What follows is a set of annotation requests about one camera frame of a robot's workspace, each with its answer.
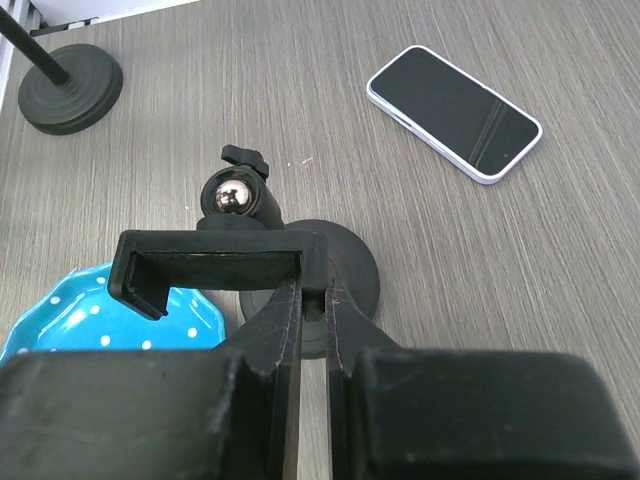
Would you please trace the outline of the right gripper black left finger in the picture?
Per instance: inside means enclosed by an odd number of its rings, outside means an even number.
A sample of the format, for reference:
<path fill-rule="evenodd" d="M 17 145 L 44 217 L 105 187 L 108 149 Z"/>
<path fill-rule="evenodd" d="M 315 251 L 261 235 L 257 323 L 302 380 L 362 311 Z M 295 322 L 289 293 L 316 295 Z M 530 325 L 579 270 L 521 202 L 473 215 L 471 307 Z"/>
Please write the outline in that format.
<path fill-rule="evenodd" d="M 302 293 L 209 350 L 28 353 L 1 369 L 5 479 L 293 479 Z"/>

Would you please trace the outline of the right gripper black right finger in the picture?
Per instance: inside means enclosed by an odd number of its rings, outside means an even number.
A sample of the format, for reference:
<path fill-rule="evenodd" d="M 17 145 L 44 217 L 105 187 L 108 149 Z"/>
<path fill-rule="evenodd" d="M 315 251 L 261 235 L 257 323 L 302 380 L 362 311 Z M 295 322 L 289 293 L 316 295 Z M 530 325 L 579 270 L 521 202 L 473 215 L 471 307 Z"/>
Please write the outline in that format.
<path fill-rule="evenodd" d="M 405 348 L 326 292 L 335 479 L 635 479 L 605 382 L 557 352 Z"/>

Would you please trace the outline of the black phone stand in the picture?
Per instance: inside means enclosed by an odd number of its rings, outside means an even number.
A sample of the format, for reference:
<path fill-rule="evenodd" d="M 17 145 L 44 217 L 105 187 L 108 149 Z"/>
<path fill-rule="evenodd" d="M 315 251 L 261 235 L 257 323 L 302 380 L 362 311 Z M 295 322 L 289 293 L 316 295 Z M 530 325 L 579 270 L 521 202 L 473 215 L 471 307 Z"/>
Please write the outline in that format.
<path fill-rule="evenodd" d="M 245 320 L 251 320 L 283 282 L 298 279 L 302 355 L 320 358 L 325 292 L 331 283 L 340 281 L 366 318 L 375 315 L 381 285 L 374 256 L 358 235 L 337 223 L 284 223 L 260 152 L 226 145 L 221 157 L 228 165 L 205 183 L 203 216 L 195 229 L 121 233 L 108 292 L 157 321 L 167 314 L 173 287 L 236 291 Z"/>

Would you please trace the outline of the lavender smartphone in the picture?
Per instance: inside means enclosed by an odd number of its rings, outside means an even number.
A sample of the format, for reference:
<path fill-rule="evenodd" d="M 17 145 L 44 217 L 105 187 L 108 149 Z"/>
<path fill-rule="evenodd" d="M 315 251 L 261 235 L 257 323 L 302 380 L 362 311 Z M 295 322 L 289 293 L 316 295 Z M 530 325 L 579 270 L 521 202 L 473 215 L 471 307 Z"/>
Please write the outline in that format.
<path fill-rule="evenodd" d="M 412 45 L 366 84 L 369 100 L 482 185 L 539 142 L 538 120 L 433 50 Z"/>

